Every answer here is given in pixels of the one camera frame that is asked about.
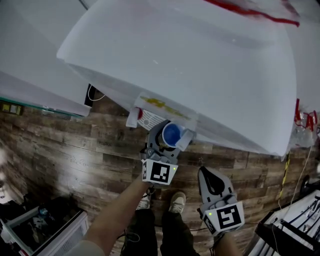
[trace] sneaker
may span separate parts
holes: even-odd
[[[177,192],[171,198],[169,212],[181,214],[186,205],[186,195],[183,192]]]
[[[143,194],[143,197],[141,198],[138,207],[135,209],[137,210],[143,210],[143,209],[149,209],[150,208],[150,200],[151,196],[147,195],[147,193]]]

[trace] yellow sticker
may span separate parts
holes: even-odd
[[[172,114],[172,115],[175,115],[175,116],[178,116],[178,117],[181,117],[181,118],[190,120],[189,117],[183,115],[183,114],[180,113],[178,110],[167,106],[165,102],[163,102],[163,101],[161,101],[161,100],[159,100],[159,99],[157,99],[157,98],[147,98],[147,97],[144,97],[144,96],[140,96],[140,98],[141,98],[142,100],[144,100],[145,102],[156,106],[156,107],[159,108],[159,109],[164,109],[166,112],[168,112],[168,113],[170,113],[170,114]]]
[[[10,109],[10,105],[3,104],[2,111],[9,112],[9,109]]]

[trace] yellow tape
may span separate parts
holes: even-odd
[[[284,166],[284,175],[283,175],[283,179],[282,179],[282,184],[281,184],[281,191],[279,194],[279,198],[278,200],[281,198],[283,192],[284,192],[284,185],[287,179],[287,173],[288,173],[288,168],[290,165],[290,152],[288,154],[286,154],[286,160],[285,160],[285,166]]]

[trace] wood panel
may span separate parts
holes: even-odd
[[[126,110],[107,97],[94,102],[90,115],[83,118],[29,107],[22,116],[0,113],[0,143],[9,158],[1,169],[20,197],[28,192],[40,200],[68,196],[92,221],[141,171],[139,151],[147,131],[125,127],[127,116]],[[292,151],[281,204],[290,201],[307,154],[307,149]],[[305,174],[314,175],[317,154],[314,148]],[[243,201],[247,224],[233,236],[244,250],[254,235],[254,223],[278,206],[285,163],[279,157],[193,142],[179,155],[179,164],[171,185],[156,189],[152,203],[155,223],[161,225],[171,195],[182,190],[187,197],[182,218],[191,229],[204,228],[197,212],[202,203],[198,169],[202,165],[216,168],[232,180]],[[192,233],[195,249],[210,255],[213,238],[208,230]],[[156,236],[160,246],[159,227]],[[118,255],[121,247],[122,242],[117,241],[113,255]]]

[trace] white cabinet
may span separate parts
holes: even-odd
[[[88,81],[56,58],[85,11],[77,0],[0,2],[0,97],[89,114],[84,105]],[[30,96],[26,99],[22,91]]]

